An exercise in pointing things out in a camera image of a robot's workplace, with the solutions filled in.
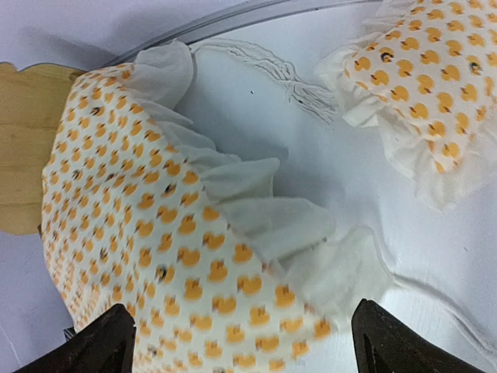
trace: yellow duck print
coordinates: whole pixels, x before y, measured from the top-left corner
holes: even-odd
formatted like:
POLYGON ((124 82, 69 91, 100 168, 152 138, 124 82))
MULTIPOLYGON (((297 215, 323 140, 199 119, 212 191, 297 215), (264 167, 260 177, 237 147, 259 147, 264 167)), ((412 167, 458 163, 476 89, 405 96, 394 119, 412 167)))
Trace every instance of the yellow duck print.
POLYGON ((151 335, 151 333, 152 333, 152 331, 148 327, 147 321, 143 320, 143 319, 140 319, 140 334, 142 336, 145 336, 146 338, 148 338, 151 335))
POLYGON ((138 220, 135 232, 138 232, 138 235, 142 239, 146 239, 152 234, 153 230, 154 230, 153 221, 149 221, 148 223, 146 223, 143 220, 138 220))
POLYGON ((428 75, 420 75, 416 79, 419 82, 418 92, 422 95, 431 93, 434 83, 433 80, 428 75))
POLYGON ((121 286, 114 286, 113 288, 113 295, 112 295, 112 299, 115 301, 115 302, 120 302, 120 300, 123 298, 123 293, 121 291, 121 286))
POLYGON ((270 353, 274 352, 280 346, 280 338, 278 336, 271 337, 260 337, 255 339, 256 350, 262 350, 262 352, 270 353))
POLYGON ((304 356, 308 352, 309 352, 309 346, 307 341, 303 340, 301 342, 294 342, 292 344, 292 358, 294 360, 304 356))
POLYGON ((194 368, 202 368, 203 367, 203 360, 201 357, 199 357, 197 352, 190 351, 188 353, 188 360, 189 360, 189 364, 194 368))
MULTIPOLYGON (((102 274, 102 276, 100 277, 100 284, 102 286, 107 286, 109 284, 109 282, 110 282, 110 275, 108 273, 104 272, 102 274)), ((120 288, 115 287, 115 290, 116 290, 116 298, 119 298, 120 288)))
POLYGON ((269 361, 269 371, 284 371, 287 367, 284 360, 269 361))
POLYGON ((447 82, 451 80, 459 82, 461 80, 459 69, 453 64, 447 65, 445 68, 442 69, 442 79, 447 82))
POLYGON ((469 64, 469 68, 471 70, 472 75, 481 75, 481 63, 478 57, 476 56, 467 56, 466 61, 469 64))
POLYGON ((332 333, 332 326, 326 319, 321 319, 314 324, 314 338, 322 340, 332 333))
POLYGON ((255 367, 255 356, 252 354, 235 354, 233 355, 233 365, 243 369, 255 367))
POLYGON ((210 206, 203 208, 202 219, 204 221, 216 221, 221 215, 210 206))
POLYGON ((160 177, 160 172, 155 171, 154 173, 147 173, 143 177, 143 181, 145 182, 145 184, 153 184, 158 180, 159 177, 160 177))
POLYGON ((270 316, 265 307, 252 307, 250 309, 250 326, 264 326, 269 322, 270 316))
POLYGON ((240 276, 237 280, 238 291, 243 291, 246 296, 255 295, 260 292, 262 288, 262 279, 259 275, 252 278, 249 276, 240 276))
POLYGON ((494 80, 489 76, 485 77, 485 96, 491 96, 494 90, 494 80))
POLYGON ((200 279, 189 278, 185 282, 184 297, 187 301, 198 301, 202 298, 203 289, 200 285, 200 279))
POLYGON ((288 285, 279 285, 275 290, 276 307, 288 308, 295 303, 295 294, 289 289, 288 285))
POLYGON ((434 19, 444 19, 445 15, 440 9, 434 9, 431 12, 427 14, 428 19, 434 20, 434 19))
POLYGON ((212 318, 193 314, 189 317, 189 325, 195 327, 198 331, 206 332, 212 329, 212 318))
POLYGON ((162 198, 170 197, 176 192, 176 184, 169 184, 165 189, 164 193, 161 194, 162 198))
POLYGON ((178 261, 182 262, 182 265, 186 268, 192 268, 199 263, 200 251, 189 250, 186 247, 180 247, 178 250, 178 261))
POLYGON ((471 25, 474 28, 481 29, 483 27, 484 21, 480 17, 475 16, 475 15, 472 14, 472 15, 469 16, 469 19, 471 20, 471 25))
POLYGON ((164 326, 164 319, 161 317, 161 313, 158 309, 154 309, 150 311, 151 323, 156 328, 162 328, 164 326))
POLYGON ((217 345, 215 340, 206 340, 204 342, 205 346, 205 357, 207 359, 217 360, 223 356, 223 349, 217 345))
POLYGON ((417 119, 428 119, 428 109, 422 103, 417 103, 414 106, 409 107, 411 117, 417 119))
POLYGON ((236 298, 214 297, 212 299, 212 311, 217 311, 220 315, 230 315, 236 309, 236 298))
POLYGON ((368 52, 371 52, 371 51, 374 51, 374 49, 378 46, 378 43, 371 43, 367 46, 366 48, 366 51, 368 52))
POLYGON ((178 228, 180 235, 191 235, 195 232, 196 222, 193 220, 193 215, 188 214, 181 220, 181 225, 178 228))
POLYGON ((467 84, 464 87, 461 87, 461 98, 464 101, 473 101, 476 103, 478 100, 478 91, 472 84, 467 84))
POLYGON ((215 235, 213 232, 206 232, 203 235, 202 245, 207 246, 210 250, 217 250, 224 244, 224 235, 215 235))
POLYGON ((198 200, 198 198, 199 198, 198 192, 195 192, 195 193, 185 193, 181 197, 181 204, 183 206, 185 206, 185 207, 188 207, 191 204, 193 204, 193 202, 195 202, 196 200, 198 200))
POLYGON ((406 76, 411 76, 412 69, 414 66, 408 60, 400 60, 397 62, 398 66, 398 76, 405 78, 406 76))
POLYGON ((150 248, 140 249, 140 260, 138 261, 138 265, 140 266, 140 268, 148 268, 151 262, 152 262, 151 249, 150 248))
POLYGON ((139 144, 139 145, 133 145, 133 155, 136 157, 136 158, 140 158, 141 155, 143 154, 143 144, 139 144))
POLYGON ((167 316, 176 317, 179 315, 180 307, 176 303, 176 297, 169 297, 168 295, 164 298, 165 304, 165 314, 167 316))
POLYGON ((131 136, 136 136, 140 132, 141 132, 141 120, 136 120, 136 121, 133 122, 133 124, 131 126, 130 135, 131 136))
POLYGON ((472 9, 483 9, 483 5, 479 2, 479 0, 467 0, 467 3, 472 9))
POLYGON ((459 145, 455 142, 451 142, 449 144, 445 144, 443 146, 442 154, 446 157, 451 157, 454 159, 458 159, 461 154, 459 151, 459 145))
MULTIPOLYGON (((401 37, 401 32, 398 31, 398 30, 395 30, 395 31, 392 31, 390 33, 385 34, 385 39, 386 40, 398 39, 399 37, 401 37)), ((374 48, 377 47, 377 45, 378 45, 378 43, 370 44, 370 46, 368 47, 367 51, 373 51, 374 48)))
POLYGON ((466 114, 464 113, 459 113, 456 115, 457 119, 457 126, 456 126, 456 132, 458 134, 466 134, 467 129, 469 128, 469 118, 467 117, 466 114))
POLYGON ((158 340, 161 347, 164 347, 167 351, 176 352, 178 345, 175 340, 167 340, 164 337, 160 337, 158 340))
POLYGON ((476 109, 476 121, 481 122, 487 116, 487 108, 485 106, 481 106, 476 109))
POLYGON ((449 40, 445 43, 445 45, 447 45, 447 47, 449 48, 448 53, 451 57, 457 57, 461 55, 463 47, 457 40, 449 40))
POLYGON ((158 149, 150 150, 150 162, 148 163, 150 167, 160 166, 162 163, 162 156, 158 149))
POLYGON ((137 305, 139 309, 145 307, 145 294, 137 293, 137 305))
POLYGON ((180 330, 178 328, 174 329, 174 337, 178 338, 183 343, 190 343, 192 341, 193 334, 189 330, 180 330))
POLYGON ((214 260, 210 264, 210 273, 208 280, 212 283, 219 283, 224 281, 228 275, 228 269, 224 266, 223 260, 214 260))
POLYGON ((147 281, 144 281, 144 292, 149 298, 153 299, 155 297, 155 285, 149 284, 147 281))
POLYGON ((426 10, 424 6, 416 6, 411 9, 411 15, 415 16, 416 14, 423 13, 426 10))
POLYGON ((126 287, 124 288, 128 293, 131 293, 134 289, 133 275, 128 274, 126 277, 126 287))
POLYGON ((399 101, 399 100, 408 101, 409 100, 408 90, 401 85, 397 85, 395 88, 391 89, 390 92, 391 92, 391 98, 394 101, 399 101))
POLYGON ((369 58, 361 57, 359 60, 354 61, 354 69, 356 71, 369 70, 371 67, 371 61, 369 58))
POLYGON ((172 234, 165 233, 161 237, 161 244, 157 248, 157 251, 159 253, 166 253, 169 249, 171 249, 171 246, 172 246, 172 234))
POLYGON ((441 113, 450 113, 454 100, 452 96, 446 92, 439 93, 436 98, 438 99, 438 110, 441 113))
POLYGON ((285 319, 280 322, 280 331, 287 333, 296 333, 304 325, 304 318, 299 317, 298 319, 285 319))
POLYGON ((148 130, 145 132, 145 139, 147 139, 149 142, 157 141, 159 138, 161 138, 161 135, 155 133, 154 131, 148 130))
POLYGON ((388 74, 383 70, 377 70, 374 74, 370 75, 371 83, 374 85, 388 85, 389 78, 388 74))
POLYGON ((440 41, 442 37, 442 33, 435 27, 429 27, 426 29, 426 33, 428 33, 428 41, 430 43, 437 43, 440 41))
POLYGON ((244 243, 239 243, 235 247, 235 254, 233 255, 233 263, 242 264, 247 263, 253 256, 253 251, 244 243))
POLYGON ((407 39, 401 41, 401 49, 403 51, 417 51, 419 49, 419 42, 414 37, 408 37, 407 39))
POLYGON ((442 138, 445 138, 445 133, 445 124, 443 124, 439 120, 434 121, 428 126, 428 134, 430 136, 440 136, 442 138))
POLYGON ((163 168, 168 170, 168 175, 170 176, 178 176, 181 172, 181 165, 179 163, 174 163, 172 160, 168 160, 163 168))
POLYGON ((422 28, 422 22, 418 19, 415 19, 414 21, 411 21, 409 23, 409 29, 411 31, 419 31, 422 28))
POLYGON ((477 33, 472 33, 467 37, 467 40, 469 41, 469 44, 471 44, 474 47, 484 47, 485 46, 485 40, 478 35, 477 33))
POLYGON ((79 127, 81 127, 83 130, 85 130, 86 128, 88 128, 90 125, 90 118, 81 118, 79 120, 79 127))
POLYGON ((176 220, 178 216, 178 210, 169 210, 166 206, 161 206, 158 208, 156 218, 160 218, 162 224, 171 224, 176 220))
POLYGON ((394 59, 394 51, 388 47, 381 48, 380 59, 384 64, 392 62, 392 60, 394 59))
POLYGON ((155 278, 158 279, 159 284, 170 284, 172 280, 174 280, 174 276, 176 274, 176 271, 174 269, 174 266, 157 266, 157 269, 155 270, 155 278))
POLYGON ((124 159, 123 163, 121 163, 121 170, 123 172, 129 171, 133 168, 134 161, 133 159, 124 159))
POLYGON ((457 21, 457 20, 453 20, 453 21, 448 22, 447 29, 449 31, 452 31, 452 32, 465 31, 466 30, 466 28, 464 27, 464 25, 461 22, 457 21))
POLYGON ((487 54, 487 62, 493 68, 497 67, 497 53, 492 52, 492 53, 487 54))
POLYGON ((192 185, 199 181, 199 177, 193 171, 186 171, 185 177, 182 180, 186 185, 192 185))

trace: white surface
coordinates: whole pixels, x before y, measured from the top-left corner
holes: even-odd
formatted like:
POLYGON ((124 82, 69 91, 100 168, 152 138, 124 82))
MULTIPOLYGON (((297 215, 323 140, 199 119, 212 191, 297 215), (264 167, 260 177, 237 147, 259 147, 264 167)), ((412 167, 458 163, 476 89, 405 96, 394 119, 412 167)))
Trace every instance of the white surface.
POLYGON ((72 320, 48 275, 38 235, 0 232, 0 372, 21 368, 64 341, 72 320))
POLYGON ((0 61, 93 69, 200 17, 261 0, 2 1, 0 61))
MULTIPOLYGON (((247 40, 291 61, 316 82, 319 58, 358 34, 378 4, 289 16, 222 35, 247 40)), ((383 231, 391 269, 429 282, 468 310, 489 337, 497 337, 497 183, 462 200, 445 214, 414 198, 414 184, 384 158, 375 129, 354 129, 337 117, 325 127, 285 100, 265 76, 223 54, 197 54, 197 77, 179 111, 223 152, 243 159, 276 156, 275 194, 306 197, 328 208, 345 232, 360 222, 383 231)), ((383 305, 422 336, 491 371, 433 301, 390 291, 383 305)), ((349 336, 332 339, 290 371, 355 371, 349 336)))

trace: white thread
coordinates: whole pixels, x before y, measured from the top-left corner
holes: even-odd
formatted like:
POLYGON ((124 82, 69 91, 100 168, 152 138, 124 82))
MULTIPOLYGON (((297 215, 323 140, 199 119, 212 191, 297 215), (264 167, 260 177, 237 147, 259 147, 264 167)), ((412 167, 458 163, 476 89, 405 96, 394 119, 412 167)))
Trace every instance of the white thread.
POLYGON ((325 124, 333 122, 336 104, 332 93, 302 80, 290 62, 283 61, 273 52, 247 41, 220 38, 200 41, 190 47, 192 54, 202 49, 226 53, 258 69, 285 88, 288 100, 293 100, 301 109, 316 115, 325 124))
POLYGON ((7 336, 7 333, 4 331, 4 329, 3 329, 3 327, 2 327, 1 324, 0 324, 0 331, 2 331, 3 336, 5 337, 5 339, 7 340, 7 342, 9 343, 10 349, 12 350, 12 353, 16 357, 17 364, 19 365, 19 368, 21 368, 22 367, 21 360, 19 359, 19 356, 17 356, 17 352, 16 352, 16 348, 14 347, 14 343, 12 343, 12 341, 9 338, 9 336, 7 336))

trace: white fabric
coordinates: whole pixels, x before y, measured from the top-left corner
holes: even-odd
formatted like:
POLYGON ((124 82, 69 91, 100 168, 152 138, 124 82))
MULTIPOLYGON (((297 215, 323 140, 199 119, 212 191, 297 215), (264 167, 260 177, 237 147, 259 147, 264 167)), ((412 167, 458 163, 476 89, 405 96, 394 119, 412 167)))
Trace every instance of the white fabric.
MULTIPOLYGON (((191 81, 190 57, 184 54, 184 44, 173 43, 168 48, 172 54, 154 48, 139 54, 137 62, 162 68, 146 81, 177 82, 178 92, 184 93, 186 82, 191 81), (168 56, 172 66, 161 61, 161 55, 168 56), (171 80, 171 75, 182 78, 171 80)), ((290 75, 286 78, 296 78, 294 72, 290 75)), ((145 90, 140 97, 146 110, 155 108, 155 103, 147 98, 154 97, 155 102, 165 103, 170 109, 181 99, 179 94, 174 96, 172 84, 167 87, 155 84, 153 93, 146 93, 145 84, 134 84, 134 88, 145 90)), ((271 262, 275 273, 292 284, 303 299, 320 314, 329 316, 339 330, 348 330, 360 299, 380 301, 388 284, 392 286, 390 276, 379 262, 371 231, 359 228, 344 240, 332 243, 335 221, 327 211, 304 199, 273 198, 278 159, 242 162, 236 155, 221 154, 215 151, 210 139, 186 128, 189 125, 186 118, 163 106, 157 106, 155 112, 154 119, 168 138, 177 139, 176 147, 187 155, 214 207, 223 213, 234 232, 249 242, 263 262, 271 262)))
POLYGON ((464 155, 457 171, 439 174, 431 164, 426 142, 413 126, 377 97, 351 82, 344 74, 345 61, 359 49, 389 31, 415 4, 414 0, 387 0, 374 19, 363 23, 363 36, 322 59, 315 73, 335 92, 335 100, 344 120, 354 127, 379 126, 388 161, 416 182, 415 194, 435 210, 454 205, 462 197, 487 183, 497 170, 497 133, 487 119, 464 155))

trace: white table surface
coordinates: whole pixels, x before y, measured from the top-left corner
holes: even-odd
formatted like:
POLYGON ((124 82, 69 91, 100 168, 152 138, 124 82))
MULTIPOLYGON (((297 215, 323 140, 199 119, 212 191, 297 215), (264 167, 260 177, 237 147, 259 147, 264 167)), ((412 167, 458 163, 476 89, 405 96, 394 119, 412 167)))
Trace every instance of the white table surface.
MULTIPOLYGON (((328 52, 359 34, 379 3, 274 19, 221 35, 246 40, 292 62, 300 77, 328 52)), ((194 128, 223 152, 243 159, 277 157, 275 194, 299 196, 329 209, 339 234, 356 224, 383 235, 389 267, 431 284, 467 309, 497 339, 497 183, 493 180, 444 213, 414 197, 414 183, 387 162, 377 129, 354 129, 339 117, 325 126, 285 98, 265 75, 224 54, 196 55, 196 80, 179 105, 194 128)), ((382 305, 423 337, 492 371, 458 333, 437 302, 412 291, 389 291, 382 305)), ((350 335, 316 347, 290 372, 356 371, 350 335)))

